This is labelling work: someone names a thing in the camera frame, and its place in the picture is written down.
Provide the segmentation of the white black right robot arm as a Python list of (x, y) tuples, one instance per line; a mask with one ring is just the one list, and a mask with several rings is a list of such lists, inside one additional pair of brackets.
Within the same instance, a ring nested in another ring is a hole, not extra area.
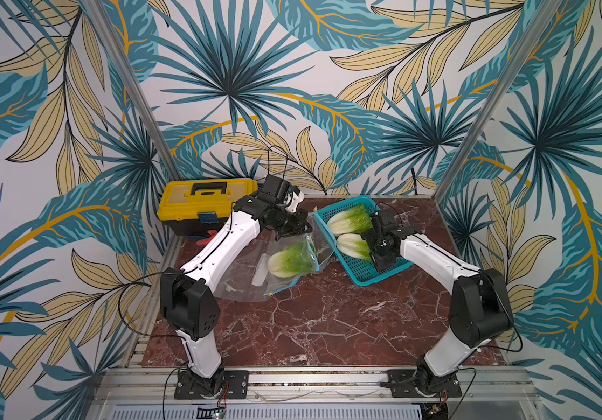
[(414, 227), (403, 227), (392, 215), (371, 215), (372, 229), (361, 235), (378, 271), (405, 259), (437, 280), (451, 295), (449, 329), (421, 359), (412, 386), (423, 397), (449, 390), (458, 368), (479, 348), (514, 327), (506, 281), (496, 269), (481, 269), (436, 245)]

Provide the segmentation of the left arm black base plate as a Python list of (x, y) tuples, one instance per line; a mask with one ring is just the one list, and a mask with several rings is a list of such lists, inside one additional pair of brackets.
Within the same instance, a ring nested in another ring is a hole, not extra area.
[(218, 370), (212, 377), (204, 378), (191, 370), (178, 373), (174, 392), (176, 400), (208, 400), (225, 397), (230, 400), (247, 398), (249, 372), (246, 370)]

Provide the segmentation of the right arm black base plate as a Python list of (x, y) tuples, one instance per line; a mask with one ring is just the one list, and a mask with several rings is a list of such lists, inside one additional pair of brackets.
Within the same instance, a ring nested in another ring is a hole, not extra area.
[(462, 391), (456, 374), (437, 377), (422, 369), (390, 369), (387, 379), (379, 383), (390, 390), (393, 398), (461, 397)]

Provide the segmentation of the chinese cabbage front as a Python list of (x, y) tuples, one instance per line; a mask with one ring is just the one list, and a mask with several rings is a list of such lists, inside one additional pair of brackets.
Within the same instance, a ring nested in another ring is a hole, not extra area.
[(318, 255), (311, 241), (295, 241), (267, 261), (268, 272), (276, 278), (297, 278), (318, 269)]

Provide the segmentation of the clear zipper bag blue seal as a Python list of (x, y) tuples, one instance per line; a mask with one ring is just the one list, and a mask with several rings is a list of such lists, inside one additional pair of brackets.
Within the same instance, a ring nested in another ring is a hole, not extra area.
[(329, 264), (333, 249), (321, 233), (313, 213), (309, 232), (278, 241), (265, 230), (244, 248), (216, 287), (219, 299), (262, 302), (294, 287), (300, 278), (320, 273)]

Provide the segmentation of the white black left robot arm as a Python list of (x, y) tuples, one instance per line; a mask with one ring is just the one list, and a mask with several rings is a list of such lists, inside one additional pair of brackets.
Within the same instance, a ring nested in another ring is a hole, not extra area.
[(283, 198), (257, 192), (238, 199), (218, 234), (177, 271), (160, 278), (161, 314), (188, 356), (185, 386), (215, 396), (225, 386), (224, 365), (213, 333), (220, 318), (214, 292), (236, 257), (264, 230), (278, 238), (308, 231), (308, 212), (300, 208), (304, 194), (292, 188)]

